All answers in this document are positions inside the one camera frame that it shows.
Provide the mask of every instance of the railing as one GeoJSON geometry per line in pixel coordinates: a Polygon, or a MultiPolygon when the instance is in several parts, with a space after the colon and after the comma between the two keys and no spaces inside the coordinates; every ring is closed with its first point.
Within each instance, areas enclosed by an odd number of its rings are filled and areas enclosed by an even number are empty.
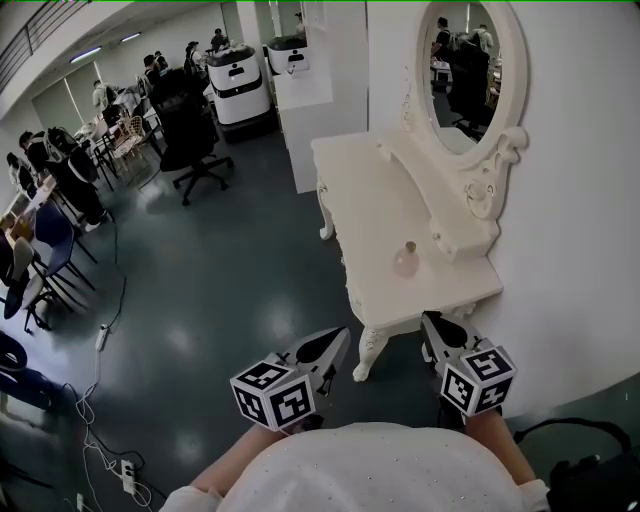
{"type": "MultiPolygon", "coordinates": [[[[40,48],[60,25],[89,2],[90,0],[75,2],[49,0],[43,3],[43,6],[29,18],[0,55],[0,93],[20,67],[29,60],[33,52],[40,48]]],[[[3,9],[5,11],[11,9],[11,4],[4,5],[3,9]]]]}

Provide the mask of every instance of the oval mirror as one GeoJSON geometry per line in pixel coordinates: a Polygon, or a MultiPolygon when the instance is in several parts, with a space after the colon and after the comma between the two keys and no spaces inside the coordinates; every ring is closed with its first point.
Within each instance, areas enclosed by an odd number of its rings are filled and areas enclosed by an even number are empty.
{"type": "Polygon", "coordinates": [[[482,140],[500,100],[500,41],[482,4],[442,5],[427,28],[423,62],[435,131],[451,152],[465,153],[482,140]]]}

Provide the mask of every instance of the ceiling light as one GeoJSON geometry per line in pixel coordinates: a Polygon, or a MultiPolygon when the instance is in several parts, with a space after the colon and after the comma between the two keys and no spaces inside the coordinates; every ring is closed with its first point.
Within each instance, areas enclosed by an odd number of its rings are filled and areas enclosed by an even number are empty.
{"type": "Polygon", "coordinates": [[[135,34],[131,34],[130,36],[125,37],[124,39],[120,40],[121,43],[125,43],[127,41],[130,41],[131,39],[133,39],[134,37],[138,37],[140,35],[140,32],[136,32],[135,34]]]}
{"type": "Polygon", "coordinates": [[[85,57],[88,57],[89,55],[93,55],[94,53],[98,53],[100,50],[102,50],[102,46],[98,46],[97,48],[94,48],[93,50],[89,50],[88,52],[85,52],[82,55],[78,55],[77,57],[74,57],[73,59],[71,59],[69,62],[71,64],[73,64],[74,62],[78,62],[80,59],[84,59],[85,57]]]}

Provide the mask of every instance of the small glass bottle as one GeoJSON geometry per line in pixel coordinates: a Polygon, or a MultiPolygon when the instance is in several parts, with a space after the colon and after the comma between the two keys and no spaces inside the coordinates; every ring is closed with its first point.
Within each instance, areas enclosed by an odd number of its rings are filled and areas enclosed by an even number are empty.
{"type": "Polygon", "coordinates": [[[416,275],[420,266],[420,257],[416,253],[416,243],[407,242],[393,259],[393,270],[400,277],[410,278],[416,275]]]}

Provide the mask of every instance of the black office chair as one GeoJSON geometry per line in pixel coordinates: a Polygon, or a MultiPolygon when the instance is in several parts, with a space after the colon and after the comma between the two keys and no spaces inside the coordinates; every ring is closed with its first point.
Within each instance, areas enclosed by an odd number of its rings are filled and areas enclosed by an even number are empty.
{"type": "Polygon", "coordinates": [[[233,161],[225,157],[204,162],[208,156],[215,158],[211,152],[220,137],[213,122],[211,107],[198,91],[197,84],[183,70],[171,70],[160,77],[150,94],[150,100],[162,123],[167,143],[160,170],[171,172],[193,167],[192,171],[173,180],[176,188],[180,188],[180,182],[190,180],[182,205],[190,204],[189,194],[200,178],[214,179],[220,183],[220,190],[226,190],[228,185],[224,179],[210,169],[222,164],[232,169],[233,161]]]}
{"type": "Polygon", "coordinates": [[[449,65],[452,78],[451,92],[447,95],[449,107],[462,116],[453,125],[467,137],[480,141],[495,113],[486,105],[489,56],[478,45],[463,41],[458,50],[449,53],[449,65]]]}

